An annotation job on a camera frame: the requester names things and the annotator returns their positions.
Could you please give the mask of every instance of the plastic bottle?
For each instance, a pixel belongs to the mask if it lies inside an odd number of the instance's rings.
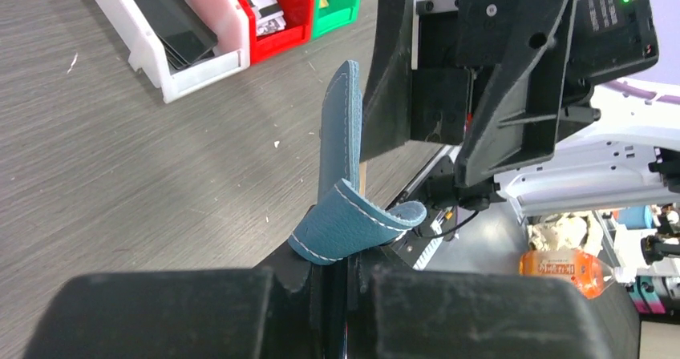
[[[522,256],[520,274],[556,277],[571,282],[588,299],[600,296],[613,283],[635,282],[634,268],[611,268],[580,249],[530,251]]]

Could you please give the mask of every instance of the gray wood grain surface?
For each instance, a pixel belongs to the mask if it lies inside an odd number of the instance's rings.
[[[376,5],[164,105],[93,0],[2,0],[0,357],[75,275],[248,267],[284,241],[314,202],[330,76],[352,58],[365,83]],[[386,204],[434,150],[372,161],[368,196]]]

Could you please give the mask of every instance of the blue leather strap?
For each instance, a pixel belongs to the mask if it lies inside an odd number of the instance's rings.
[[[359,195],[361,130],[358,64],[348,61],[335,73],[323,102],[318,203],[288,239],[312,263],[332,264],[385,244],[425,219],[421,203],[386,212]]]

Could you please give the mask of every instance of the black item in white bin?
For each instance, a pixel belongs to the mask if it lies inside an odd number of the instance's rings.
[[[165,47],[170,65],[181,71],[213,56],[217,35],[185,0],[135,0]]]

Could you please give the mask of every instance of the white container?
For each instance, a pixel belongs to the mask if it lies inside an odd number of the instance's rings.
[[[183,71],[168,65],[165,49],[133,0],[95,0],[130,50],[128,62],[140,68],[170,103],[250,67],[248,16],[237,0],[186,0],[215,34],[215,57]]]

